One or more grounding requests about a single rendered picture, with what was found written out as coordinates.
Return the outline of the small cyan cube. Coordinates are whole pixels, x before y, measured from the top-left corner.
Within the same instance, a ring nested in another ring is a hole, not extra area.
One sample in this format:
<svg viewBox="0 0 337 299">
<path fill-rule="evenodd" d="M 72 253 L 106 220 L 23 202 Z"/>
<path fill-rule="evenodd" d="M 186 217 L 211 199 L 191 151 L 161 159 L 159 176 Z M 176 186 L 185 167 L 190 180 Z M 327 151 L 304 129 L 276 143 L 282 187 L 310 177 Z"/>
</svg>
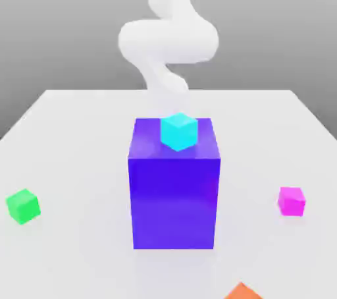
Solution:
<svg viewBox="0 0 337 299">
<path fill-rule="evenodd" d="M 160 119 L 161 142 L 173 149 L 182 151 L 197 144 L 198 120 L 183 113 Z"/>
</svg>

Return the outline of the small magenta cube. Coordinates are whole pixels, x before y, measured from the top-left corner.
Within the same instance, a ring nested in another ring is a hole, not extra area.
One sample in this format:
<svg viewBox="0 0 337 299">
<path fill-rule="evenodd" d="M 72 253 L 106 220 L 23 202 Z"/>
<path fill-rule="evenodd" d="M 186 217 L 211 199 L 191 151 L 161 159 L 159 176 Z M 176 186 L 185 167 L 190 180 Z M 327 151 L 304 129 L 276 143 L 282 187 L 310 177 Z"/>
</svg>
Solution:
<svg viewBox="0 0 337 299">
<path fill-rule="evenodd" d="M 281 187 L 278 195 L 278 206 L 283 216 L 302 217 L 306 199 L 298 187 Z"/>
</svg>

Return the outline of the small green cube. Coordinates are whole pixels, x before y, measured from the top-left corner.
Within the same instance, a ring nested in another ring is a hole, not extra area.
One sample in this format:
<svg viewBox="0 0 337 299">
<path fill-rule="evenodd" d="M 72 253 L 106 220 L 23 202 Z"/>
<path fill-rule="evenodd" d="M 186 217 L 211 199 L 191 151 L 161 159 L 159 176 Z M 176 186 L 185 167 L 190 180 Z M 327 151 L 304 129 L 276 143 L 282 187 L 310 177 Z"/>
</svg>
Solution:
<svg viewBox="0 0 337 299">
<path fill-rule="evenodd" d="M 37 196 L 27 189 L 9 196 L 5 202 L 10 216 L 20 225 L 41 214 Z"/>
</svg>

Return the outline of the small orange cube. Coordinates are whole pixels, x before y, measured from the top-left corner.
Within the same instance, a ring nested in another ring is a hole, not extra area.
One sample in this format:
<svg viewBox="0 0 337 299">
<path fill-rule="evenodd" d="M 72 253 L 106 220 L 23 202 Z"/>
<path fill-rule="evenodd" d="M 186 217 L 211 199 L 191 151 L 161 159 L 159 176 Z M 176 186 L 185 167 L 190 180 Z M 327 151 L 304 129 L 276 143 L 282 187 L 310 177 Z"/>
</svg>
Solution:
<svg viewBox="0 0 337 299">
<path fill-rule="evenodd" d="M 252 288 L 245 285 L 243 282 L 238 283 L 224 299 L 263 299 Z"/>
</svg>

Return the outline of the large purple box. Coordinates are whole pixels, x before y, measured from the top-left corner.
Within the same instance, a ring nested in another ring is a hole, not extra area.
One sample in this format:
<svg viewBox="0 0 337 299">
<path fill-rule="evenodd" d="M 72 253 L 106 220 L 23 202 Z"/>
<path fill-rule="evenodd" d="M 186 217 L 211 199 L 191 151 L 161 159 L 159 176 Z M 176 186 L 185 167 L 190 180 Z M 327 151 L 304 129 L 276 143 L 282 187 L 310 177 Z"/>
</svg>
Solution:
<svg viewBox="0 0 337 299">
<path fill-rule="evenodd" d="M 135 249 L 211 249 L 220 153 L 209 118 L 198 120 L 198 142 L 182 151 L 161 143 L 159 119 L 137 118 L 128 154 Z"/>
</svg>

